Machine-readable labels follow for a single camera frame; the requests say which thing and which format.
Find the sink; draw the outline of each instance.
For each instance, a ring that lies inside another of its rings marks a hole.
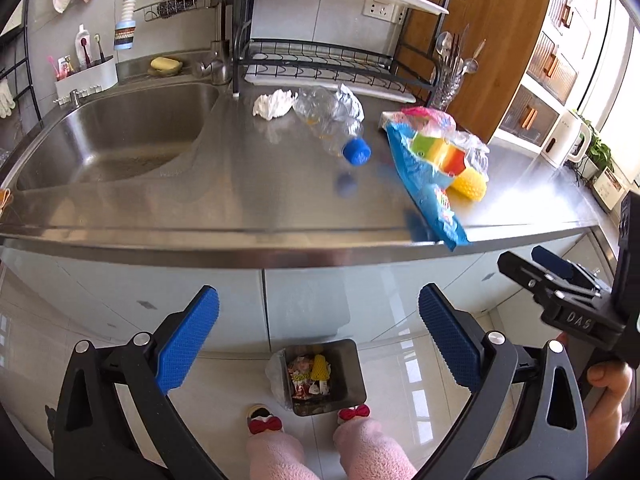
[[[148,173],[187,150],[218,97],[204,82],[108,94],[64,117],[26,161],[18,190],[110,182]]]

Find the stainless steel countertop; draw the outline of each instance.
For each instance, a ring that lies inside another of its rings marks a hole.
[[[89,260],[228,268],[450,255],[405,191],[378,129],[380,113],[398,104],[362,98],[372,157],[354,168],[324,152],[293,111],[271,122],[252,117],[255,98],[273,90],[245,86],[239,99],[222,91],[190,149],[142,176],[16,190],[0,223],[3,245]],[[55,120],[64,110],[52,113]],[[484,200],[449,192],[474,242],[454,254],[569,236],[602,221],[567,169],[490,147]],[[13,186],[18,172],[2,170],[4,186]]]

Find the drawer handle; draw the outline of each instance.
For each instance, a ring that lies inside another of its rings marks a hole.
[[[571,27],[571,22],[573,20],[574,20],[574,8],[571,5],[567,4],[562,9],[562,16],[560,17],[560,21],[566,28],[569,28]]]
[[[549,54],[544,68],[544,73],[547,77],[553,77],[558,69],[558,64],[558,56],[556,56],[556,54]]]
[[[536,120],[538,111],[535,108],[532,108],[530,106],[527,106],[524,111],[525,112],[522,115],[524,119],[520,124],[520,126],[523,127],[525,130],[529,130],[531,128],[531,125],[533,124],[533,121]]]

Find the bar of soap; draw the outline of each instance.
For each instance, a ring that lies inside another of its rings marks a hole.
[[[154,70],[175,70],[179,66],[180,61],[168,57],[156,57],[151,61],[151,68]]]

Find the red bow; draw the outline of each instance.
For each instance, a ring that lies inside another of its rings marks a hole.
[[[340,412],[340,418],[342,420],[351,420],[354,416],[369,416],[371,410],[366,404],[361,404],[354,410],[342,410]]]
[[[270,416],[266,422],[261,421],[259,418],[254,418],[249,422],[249,431],[252,435],[262,433],[266,430],[280,431],[282,429],[282,421],[277,416]]]

